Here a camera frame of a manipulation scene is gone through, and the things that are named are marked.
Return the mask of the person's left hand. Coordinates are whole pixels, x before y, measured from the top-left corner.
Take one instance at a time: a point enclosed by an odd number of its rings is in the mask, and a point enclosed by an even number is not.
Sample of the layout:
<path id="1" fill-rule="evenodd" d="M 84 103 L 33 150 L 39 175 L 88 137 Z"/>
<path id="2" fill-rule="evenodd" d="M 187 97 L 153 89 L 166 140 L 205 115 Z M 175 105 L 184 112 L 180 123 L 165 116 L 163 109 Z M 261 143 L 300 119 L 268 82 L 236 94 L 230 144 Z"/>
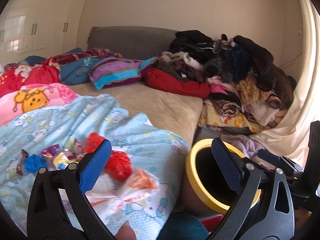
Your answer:
<path id="1" fill-rule="evenodd" d="M 115 238 L 117 240 L 136 240 L 136 234 L 134 230 L 131 228 L 128 220 L 124 222 L 124 224 L 117 231 Z"/>

